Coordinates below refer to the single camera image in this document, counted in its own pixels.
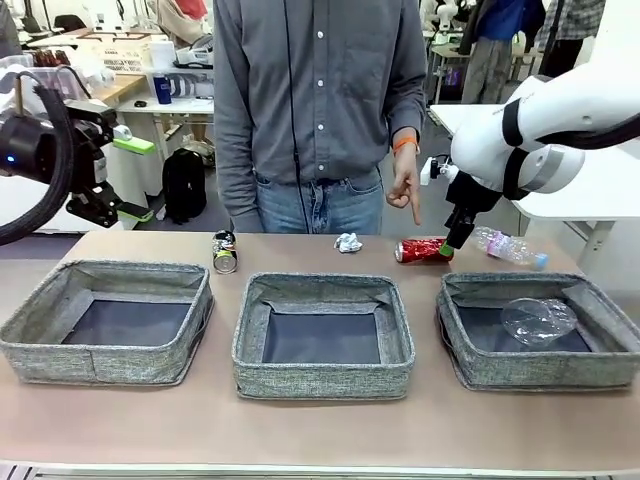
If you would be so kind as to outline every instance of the bottle label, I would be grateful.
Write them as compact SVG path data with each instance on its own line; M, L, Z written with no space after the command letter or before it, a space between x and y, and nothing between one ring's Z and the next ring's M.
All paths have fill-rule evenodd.
M510 238L507 235L504 235L502 232L496 232L491 242L489 242L489 245L487 245L487 254L500 258L500 252L502 252L502 249L509 243L509 240Z

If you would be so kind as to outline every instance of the orange wristband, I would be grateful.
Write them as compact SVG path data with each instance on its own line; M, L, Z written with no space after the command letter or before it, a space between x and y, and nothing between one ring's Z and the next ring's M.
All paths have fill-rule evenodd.
M393 154L396 155L398 153L398 150L400 150L408 143L413 143L416 146L416 150L418 151L418 153L420 153L420 146L418 145L418 140L416 140L415 137L403 137L393 145Z

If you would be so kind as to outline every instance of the hand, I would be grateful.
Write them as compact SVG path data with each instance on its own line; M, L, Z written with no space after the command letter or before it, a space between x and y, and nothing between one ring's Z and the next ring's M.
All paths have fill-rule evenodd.
M420 225L420 177L416 165L417 148L414 144L403 146L393 161L395 181L387 194L387 203L404 208L411 203L413 221Z

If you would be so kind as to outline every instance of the blue jeans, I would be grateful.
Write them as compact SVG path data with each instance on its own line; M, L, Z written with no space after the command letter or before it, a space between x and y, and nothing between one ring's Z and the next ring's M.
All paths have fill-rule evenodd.
M297 185L282 185L256 175L258 209L267 233L379 235L384 206L380 174L302 185L305 224Z

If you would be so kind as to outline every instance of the black can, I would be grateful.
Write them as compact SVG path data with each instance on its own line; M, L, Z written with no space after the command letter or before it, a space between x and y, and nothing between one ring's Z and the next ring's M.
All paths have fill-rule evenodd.
M213 236L213 268L223 275L238 269L236 237L232 232L220 230Z

